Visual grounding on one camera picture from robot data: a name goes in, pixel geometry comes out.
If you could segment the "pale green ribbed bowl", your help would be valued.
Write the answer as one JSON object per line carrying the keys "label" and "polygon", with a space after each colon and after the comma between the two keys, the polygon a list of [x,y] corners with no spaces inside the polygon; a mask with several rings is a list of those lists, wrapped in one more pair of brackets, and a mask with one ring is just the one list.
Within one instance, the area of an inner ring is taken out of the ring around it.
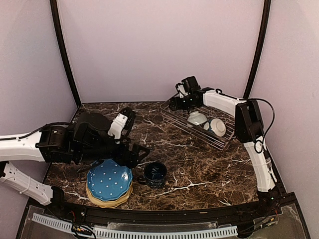
{"label": "pale green ribbed bowl", "polygon": [[194,125],[201,125],[207,122],[207,117],[199,111],[194,111],[189,114],[187,125],[192,127]]}

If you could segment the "dark blue mug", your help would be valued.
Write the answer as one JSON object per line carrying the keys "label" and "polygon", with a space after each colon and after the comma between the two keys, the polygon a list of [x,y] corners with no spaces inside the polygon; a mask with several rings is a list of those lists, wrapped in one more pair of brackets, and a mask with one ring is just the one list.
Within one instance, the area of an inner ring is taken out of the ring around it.
{"label": "dark blue mug", "polygon": [[164,164],[151,162],[145,166],[144,173],[137,178],[137,182],[152,189],[161,189],[165,185],[166,175],[167,168]]}

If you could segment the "white blue bowl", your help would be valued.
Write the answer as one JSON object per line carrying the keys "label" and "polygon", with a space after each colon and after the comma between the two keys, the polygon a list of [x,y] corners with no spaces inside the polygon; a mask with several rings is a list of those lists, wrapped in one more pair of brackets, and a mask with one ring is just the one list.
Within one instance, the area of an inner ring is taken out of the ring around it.
{"label": "white blue bowl", "polygon": [[211,119],[208,124],[208,130],[213,132],[215,135],[223,137],[226,134],[226,126],[221,119]]}

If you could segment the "blue dotted plate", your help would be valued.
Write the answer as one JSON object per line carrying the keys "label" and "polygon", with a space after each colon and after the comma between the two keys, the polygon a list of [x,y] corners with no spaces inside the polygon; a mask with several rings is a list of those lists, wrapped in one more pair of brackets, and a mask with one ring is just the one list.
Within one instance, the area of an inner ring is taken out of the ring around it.
{"label": "blue dotted plate", "polygon": [[133,175],[132,170],[120,166],[112,159],[95,161],[87,173],[87,189],[102,202],[114,201],[128,192]]}

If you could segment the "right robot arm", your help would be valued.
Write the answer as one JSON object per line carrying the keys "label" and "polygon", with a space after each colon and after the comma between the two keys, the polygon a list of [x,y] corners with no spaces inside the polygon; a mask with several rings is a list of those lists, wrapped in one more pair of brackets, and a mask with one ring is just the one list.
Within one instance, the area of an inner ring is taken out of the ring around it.
{"label": "right robot arm", "polygon": [[265,144],[258,98],[241,99],[221,89],[178,83],[177,93],[165,102],[161,112],[175,126],[223,150],[235,137],[247,150],[257,179],[258,202],[254,212],[265,216],[279,197],[277,178]]}

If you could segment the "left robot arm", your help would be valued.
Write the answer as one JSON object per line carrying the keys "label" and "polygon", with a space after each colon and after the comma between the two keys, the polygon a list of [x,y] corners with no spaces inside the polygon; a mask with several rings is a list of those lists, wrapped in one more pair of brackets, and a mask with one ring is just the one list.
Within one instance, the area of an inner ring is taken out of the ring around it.
{"label": "left robot arm", "polygon": [[135,113],[124,108],[113,120],[98,113],[82,113],[77,122],[53,122],[25,135],[16,134],[0,138],[0,181],[50,206],[59,217],[70,213],[64,202],[62,189],[40,183],[22,173],[13,161],[29,160],[46,163],[101,161],[112,159],[120,166],[135,168],[150,153],[138,144],[131,144]]}

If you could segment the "small white cup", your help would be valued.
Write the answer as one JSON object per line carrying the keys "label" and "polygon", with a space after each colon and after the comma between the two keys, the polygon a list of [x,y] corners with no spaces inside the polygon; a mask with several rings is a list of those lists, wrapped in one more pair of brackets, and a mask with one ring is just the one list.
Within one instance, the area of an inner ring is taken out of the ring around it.
{"label": "small white cup", "polygon": [[210,131],[211,130],[210,122],[206,122],[205,125],[203,126],[203,129]]}

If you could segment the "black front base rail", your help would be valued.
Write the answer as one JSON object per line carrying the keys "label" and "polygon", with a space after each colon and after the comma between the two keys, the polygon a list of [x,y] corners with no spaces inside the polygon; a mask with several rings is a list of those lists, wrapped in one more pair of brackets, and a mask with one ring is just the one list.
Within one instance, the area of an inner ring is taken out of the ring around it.
{"label": "black front base rail", "polygon": [[231,224],[244,229],[245,225],[252,226],[254,219],[272,216],[275,210],[282,212],[282,207],[296,203],[297,198],[294,193],[283,194],[274,199],[267,208],[262,208],[265,203],[256,201],[236,206],[186,211],[100,209],[73,203],[40,206],[34,200],[31,202],[33,206],[44,209],[45,213],[52,216],[88,226],[105,226],[108,223],[173,225],[218,222],[219,225]]}

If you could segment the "black right corner post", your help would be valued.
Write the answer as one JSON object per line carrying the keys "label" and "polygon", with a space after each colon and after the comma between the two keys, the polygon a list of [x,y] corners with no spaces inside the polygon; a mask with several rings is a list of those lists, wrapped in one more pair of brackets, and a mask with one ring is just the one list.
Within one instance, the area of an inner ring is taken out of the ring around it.
{"label": "black right corner post", "polygon": [[254,53],[254,58],[252,61],[251,70],[250,70],[247,84],[245,87],[245,91],[243,94],[243,98],[245,98],[245,99],[250,97],[250,94],[252,92],[252,88],[254,85],[254,81],[256,78],[256,74],[257,74],[257,70],[259,67],[259,63],[260,63],[260,59],[261,59],[261,55],[262,55],[262,50],[263,50],[263,46],[264,46],[264,41],[265,41],[265,37],[266,37],[270,9],[271,9],[271,0],[264,0],[262,17],[261,17],[261,24],[260,24],[256,49],[255,49],[255,53]]}

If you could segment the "black corner post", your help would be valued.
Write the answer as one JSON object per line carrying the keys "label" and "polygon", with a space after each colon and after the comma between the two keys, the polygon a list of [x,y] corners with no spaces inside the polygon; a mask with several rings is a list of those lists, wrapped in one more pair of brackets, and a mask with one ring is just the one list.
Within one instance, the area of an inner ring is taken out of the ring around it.
{"label": "black corner post", "polygon": [[245,91],[243,94],[243,98],[245,98],[245,99],[250,97],[250,94],[252,92],[252,88],[254,85],[254,81],[256,78],[256,74],[257,74],[257,70],[259,67],[259,63],[260,63],[260,59],[261,59],[261,55],[262,55],[262,50],[263,50],[263,46],[264,46],[264,41],[265,41],[265,37],[266,37],[270,9],[271,9],[271,0],[264,0],[262,17],[261,17],[261,24],[260,24],[256,49],[255,49],[255,53],[254,53],[254,58],[252,61],[251,70],[250,70],[247,84],[245,87]]}
{"label": "black corner post", "polygon": [[64,41],[64,36],[62,32],[62,25],[61,25],[61,20],[60,20],[60,15],[59,15],[59,10],[58,10],[58,1],[57,0],[50,0],[50,8],[51,8],[51,15],[52,15],[52,20],[53,20],[53,25],[54,25],[54,30],[55,30],[55,35],[59,47],[59,52],[60,56],[62,59],[64,71],[67,77],[68,85],[70,87],[72,97],[74,99],[74,102],[76,104],[76,107],[79,108],[82,105],[82,102],[80,100],[80,96],[75,84],[74,76],[72,73],[65,41]]}

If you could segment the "black left corner post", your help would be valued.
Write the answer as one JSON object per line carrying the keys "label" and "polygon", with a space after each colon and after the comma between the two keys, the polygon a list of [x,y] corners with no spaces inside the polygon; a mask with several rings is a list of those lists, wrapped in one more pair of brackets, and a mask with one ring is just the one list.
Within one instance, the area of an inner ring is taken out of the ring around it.
{"label": "black left corner post", "polygon": [[67,77],[68,85],[70,87],[72,97],[74,99],[74,102],[76,104],[76,107],[79,108],[82,105],[82,102],[80,100],[80,96],[75,84],[74,76],[72,73],[65,41],[64,41],[64,36],[62,32],[62,25],[61,25],[61,20],[60,20],[60,15],[59,15],[59,10],[58,10],[58,1],[57,0],[50,0],[50,8],[51,8],[51,15],[52,15],[52,20],[53,20],[53,25],[54,25],[54,30],[55,30],[55,35],[59,47],[59,52],[60,56],[62,59],[64,71]]}

